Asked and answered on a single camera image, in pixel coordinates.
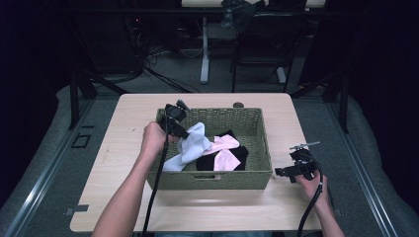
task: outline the table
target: table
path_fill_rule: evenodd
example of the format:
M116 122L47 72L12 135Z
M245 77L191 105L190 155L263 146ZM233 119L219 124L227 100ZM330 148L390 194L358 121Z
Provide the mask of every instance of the table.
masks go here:
M248 0L247 2L254 4L259 0ZM182 0L182 7L186 8L220 8L222 0ZM310 8L322 8L325 4L326 0L307 0L305 3L306 10L308 11ZM209 71L210 71L210 57L208 51L208 25L207 25L207 18L203 18L203 65L201 67L201 83L207 84L209 81Z
M75 232L91 232L106 204L121 185L140 150L142 132L157 110L182 99L193 108L261 108L273 168L293 164L290 147L305 143L288 94L125 94L121 96L70 223ZM151 187L145 184L134 231L142 230ZM148 231L296 230L308 201L289 178L273 177L265 190L158 191ZM304 229L320 229L311 213Z

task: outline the person's right arm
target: person's right arm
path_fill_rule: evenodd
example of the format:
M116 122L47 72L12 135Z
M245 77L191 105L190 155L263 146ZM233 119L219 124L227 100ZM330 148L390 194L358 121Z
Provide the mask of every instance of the person's right arm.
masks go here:
M313 180L309 181L304 176L296 176L297 181L302 185L305 195L312 199L320 182L320 173L314 171ZM329 203L329 194L327 193L327 178L323 175L322 193L314 205L314 211L320 220L321 230L324 237L345 236L333 213L333 208Z

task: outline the woven basket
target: woven basket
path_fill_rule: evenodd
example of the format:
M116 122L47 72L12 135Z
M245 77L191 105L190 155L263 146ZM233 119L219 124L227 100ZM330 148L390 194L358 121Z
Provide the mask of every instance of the woven basket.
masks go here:
M157 111L157 120L164 110ZM185 129L202 122L206 137L213 141L215 135L232 130L240 145L249 155L244 171L197 171L196 162L188 164L181 172L163 172L159 190L263 190L272 175L266 131L261 109L194 109L180 125ZM179 154L176 145L170 145L166 160ZM147 181L154 187L159 157L153 164Z

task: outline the office chair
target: office chair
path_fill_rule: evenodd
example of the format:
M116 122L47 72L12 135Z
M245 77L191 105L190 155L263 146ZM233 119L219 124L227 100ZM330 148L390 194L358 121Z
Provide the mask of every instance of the office chair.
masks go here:
M279 16L275 13L256 14L246 30L237 33L236 46L230 65L233 73L231 92L235 92L237 65L253 67L286 67L287 91L298 41L307 27L305 19L297 16Z

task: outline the pink cloth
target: pink cloth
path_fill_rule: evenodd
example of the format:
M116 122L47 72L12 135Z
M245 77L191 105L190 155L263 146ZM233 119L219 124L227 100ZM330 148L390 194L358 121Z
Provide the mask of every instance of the pink cloth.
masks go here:
M222 137L215 136L213 142L211 143L211 148L204 152L204 155L209 155L217 151L214 162L213 169L215 171L233 171L240 161L229 151L229 149L237 148L239 142L230 135L224 135Z

